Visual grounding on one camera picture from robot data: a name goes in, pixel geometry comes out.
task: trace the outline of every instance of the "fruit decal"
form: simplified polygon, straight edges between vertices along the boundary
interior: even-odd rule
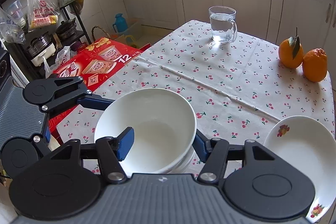
[[[311,218],[314,218],[315,216],[318,216],[320,213],[322,213],[322,210],[324,209],[323,205],[317,204],[313,210],[311,211]]]
[[[320,82],[327,75],[327,55],[321,48],[306,53],[302,62],[304,76],[312,82]]]
[[[282,137],[283,135],[285,135],[287,132],[289,131],[289,126],[287,126],[286,124],[280,126],[280,129],[278,130],[278,137]]]
[[[280,61],[287,68],[296,69],[301,65],[304,54],[300,44],[300,39],[297,36],[297,28],[295,37],[290,37],[289,39],[281,42],[278,54]]]

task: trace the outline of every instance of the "stainless steel pot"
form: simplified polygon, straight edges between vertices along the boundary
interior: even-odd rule
[[[26,49],[26,54],[34,59],[41,51],[46,49],[51,44],[51,37],[48,32],[31,41],[31,45]]]

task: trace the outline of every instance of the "white tablecloth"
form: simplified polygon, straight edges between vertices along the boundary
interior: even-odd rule
[[[184,96],[197,115],[197,128],[208,138],[231,144],[246,139],[263,143],[281,119],[304,115],[320,121],[334,135],[334,103],[329,73],[312,83],[278,59],[278,46],[238,33],[231,44],[215,44],[208,23],[192,20],[157,42],[113,75],[95,93],[118,97],[141,88],[166,88]],[[93,142],[102,111],[81,106],[57,127],[64,142]],[[85,166],[97,172],[96,161]],[[196,156],[187,172],[198,175],[203,164]],[[239,168],[229,162],[227,173]]]

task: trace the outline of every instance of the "cabinet handle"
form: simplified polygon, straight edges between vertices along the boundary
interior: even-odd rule
[[[336,14],[335,14],[335,19],[334,19],[333,28],[335,28],[335,26],[336,26]]]
[[[325,20],[325,23],[328,23],[329,21],[330,11],[331,11],[331,4],[329,3],[328,15],[327,15],[327,19]]]

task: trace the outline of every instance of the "tablecloth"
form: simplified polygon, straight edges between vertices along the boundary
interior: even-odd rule
[[[197,128],[208,138],[231,144],[246,139],[263,143],[280,120],[304,115],[320,121],[335,134],[334,103],[329,73],[312,83],[297,69],[285,68],[278,46],[238,33],[234,43],[211,39],[208,23],[192,20],[157,42],[113,75],[95,93],[105,98],[142,88],[165,88],[185,97],[197,116]],[[93,142],[102,111],[77,106],[59,125],[64,142]],[[196,156],[186,172],[198,175],[203,163]],[[99,172],[96,161],[85,167]],[[241,167],[229,162],[226,175]]]

